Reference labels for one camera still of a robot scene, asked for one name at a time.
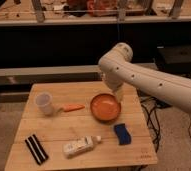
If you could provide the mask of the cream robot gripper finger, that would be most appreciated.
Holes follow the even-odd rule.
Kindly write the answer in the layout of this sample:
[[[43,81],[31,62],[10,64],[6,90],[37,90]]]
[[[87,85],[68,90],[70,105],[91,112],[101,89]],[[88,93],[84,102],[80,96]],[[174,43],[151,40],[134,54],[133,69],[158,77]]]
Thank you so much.
[[[115,99],[118,102],[121,102],[123,100],[123,87],[120,86],[117,90],[113,92]]]

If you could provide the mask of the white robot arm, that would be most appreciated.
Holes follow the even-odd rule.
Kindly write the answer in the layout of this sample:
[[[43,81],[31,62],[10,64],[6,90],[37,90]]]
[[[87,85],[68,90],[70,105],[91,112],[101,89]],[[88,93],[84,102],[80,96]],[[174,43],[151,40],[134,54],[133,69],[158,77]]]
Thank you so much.
[[[132,64],[132,57],[132,48],[120,42],[98,62],[103,81],[118,102],[123,99],[123,83],[127,83],[191,114],[191,79]]]

